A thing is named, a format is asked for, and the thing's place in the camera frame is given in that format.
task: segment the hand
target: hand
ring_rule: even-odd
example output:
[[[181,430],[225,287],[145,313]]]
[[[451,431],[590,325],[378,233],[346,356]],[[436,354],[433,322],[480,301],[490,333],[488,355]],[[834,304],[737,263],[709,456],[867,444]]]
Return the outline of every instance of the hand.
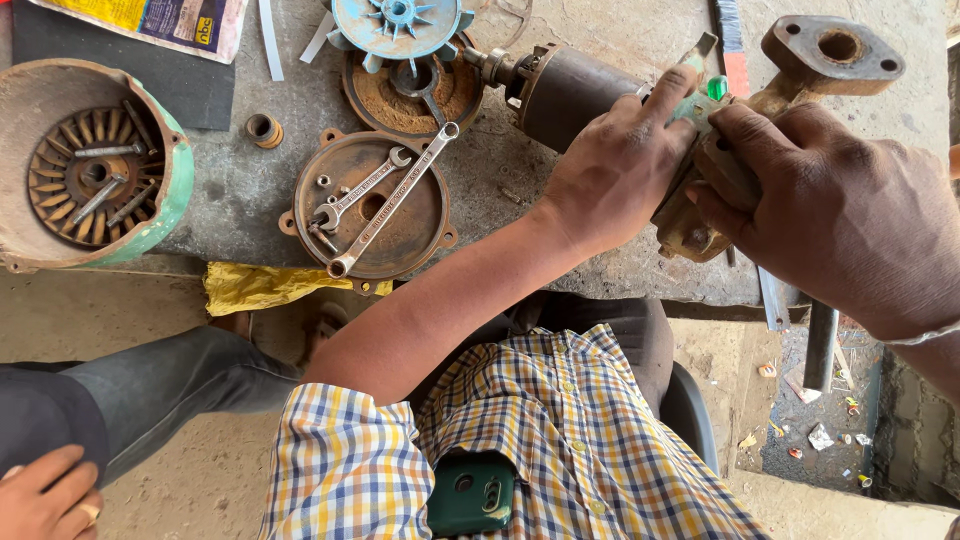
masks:
[[[625,95],[587,124],[547,180],[532,212],[551,216],[589,258],[643,229],[696,136],[687,119],[664,127],[696,85],[689,65],[670,68],[646,105]]]
[[[686,194],[747,257],[879,339],[960,318],[960,212],[931,154],[861,139],[817,104],[773,123],[733,105],[709,121],[763,196],[749,213],[707,184]]]
[[[96,516],[90,510],[99,515],[104,499],[93,489],[97,466],[89,461],[76,465],[83,455],[83,447],[68,445],[10,469],[0,479],[0,538],[96,538]]]

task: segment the ring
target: ring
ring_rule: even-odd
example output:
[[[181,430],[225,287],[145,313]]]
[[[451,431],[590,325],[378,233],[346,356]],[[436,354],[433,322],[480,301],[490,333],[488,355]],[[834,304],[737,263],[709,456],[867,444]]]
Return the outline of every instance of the ring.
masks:
[[[93,527],[97,523],[97,518],[100,517],[100,508],[94,506],[93,504],[80,503],[74,506],[78,510],[83,510],[88,516],[90,516],[90,523],[86,524],[86,528]]]

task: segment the wrench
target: wrench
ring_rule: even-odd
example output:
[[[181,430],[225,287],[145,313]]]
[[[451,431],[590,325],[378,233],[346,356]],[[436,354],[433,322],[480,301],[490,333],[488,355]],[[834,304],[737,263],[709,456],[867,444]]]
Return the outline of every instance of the wrench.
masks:
[[[360,233],[357,239],[353,240],[349,249],[343,255],[331,260],[326,266],[326,273],[329,274],[331,278],[339,280],[353,268],[353,264],[363,255],[364,250],[373,242],[377,233],[383,229],[384,224],[387,223],[390,216],[394,215],[396,208],[400,206],[403,199],[410,194],[410,190],[414,188],[417,181],[423,176],[423,173],[430,168],[430,164],[437,158],[437,155],[440,154],[440,151],[443,150],[447,142],[457,138],[459,135],[460,126],[454,122],[447,122],[440,128],[440,132],[430,141],[430,145],[426,147],[426,150],[423,151],[423,154],[420,155],[420,158],[414,163],[413,168],[410,169],[407,176],[403,177],[403,180],[396,186],[394,192],[387,198],[387,202],[383,204],[383,207],[376,213],[376,216],[370,220],[370,223],[367,224],[367,227]]]
[[[324,231],[333,231],[340,225],[340,216],[344,215],[344,212],[347,211],[350,206],[359,201],[361,197],[367,194],[368,191],[373,189],[377,184],[380,184],[380,181],[387,178],[387,175],[394,172],[396,169],[403,168],[410,163],[410,158],[402,159],[400,157],[400,150],[405,150],[403,146],[395,146],[390,149],[390,157],[380,165],[375,171],[371,172],[363,182],[361,182],[357,187],[351,189],[343,198],[333,204],[322,204],[313,211],[315,218],[321,218],[321,216],[326,215],[326,223],[320,226]]]

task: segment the concrete workbench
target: concrete workbench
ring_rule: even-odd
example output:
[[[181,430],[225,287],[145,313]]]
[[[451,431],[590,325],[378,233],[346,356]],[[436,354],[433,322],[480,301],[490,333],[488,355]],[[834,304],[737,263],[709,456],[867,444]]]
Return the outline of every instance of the concrete workbench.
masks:
[[[485,51],[503,44],[519,24],[517,17],[497,7],[497,1],[465,2],[467,9],[477,11],[469,30]],[[533,16],[510,47],[515,57],[535,44],[564,43],[651,82],[703,31],[713,31],[712,0],[635,0],[629,8],[597,0],[528,1],[535,2]],[[825,105],[857,133],[896,138],[946,159],[944,2],[740,0],[739,4],[754,91],[777,72],[760,51],[759,41],[779,16],[840,15],[872,27],[906,59],[905,75],[879,96],[828,97]],[[340,91],[343,53],[327,44],[311,64],[298,60],[320,22],[319,0],[273,0],[273,9],[286,80],[271,81],[256,0],[251,0],[236,57],[231,129],[187,130],[197,171],[193,199],[153,253],[271,266],[315,265],[295,237],[279,230],[277,219],[291,207],[295,181],[317,151],[320,131],[336,127],[352,133],[362,127]],[[715,59],[708,72],[717,72]],[[502,196],[499,187],[534,201],[558,158],[510,125],[502,91],[487,89],[477,121],[438,159],[449,185],[451,221],[460,235],[456,248],[517,219],[524,208]],[[243,123],[255,112],[267,112],[283,126],[285,139],[276,149],[262,150],[244,138]],[[648,226],[625,246],[585,262],[552,286],[594,298],[760,304],[756,269],[742,255],[730,268],[722,256],[696,264],[662,258],[658,248],[655,229]],[[424,268],[450,252],[439,250]]]

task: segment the white paper strip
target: white paper strip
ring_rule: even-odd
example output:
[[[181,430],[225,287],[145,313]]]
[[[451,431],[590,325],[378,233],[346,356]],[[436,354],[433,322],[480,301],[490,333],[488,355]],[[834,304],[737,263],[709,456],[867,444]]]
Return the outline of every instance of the white paper strip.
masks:
[[[303,54],[300,55],[300,60],[310,63],[313,59],[317,58],[317,53],[320,51],[320,48],[326,43],[326,35],[333,30],[333,13],[325,11],[324,20],[320,22],[320,27],[317,28],[317,33],[313,35],[313,39],[310,39],[310,44],[306,46],[306,49],[303,50]]]
[[[263,28],[263,45],[267,48],[267,64],[274,81],[283,80],[283,67],[280,66],[280,53],[276,50],[274,34],[274,14],[270,9],[270,0],[260,0],[260,26]]]

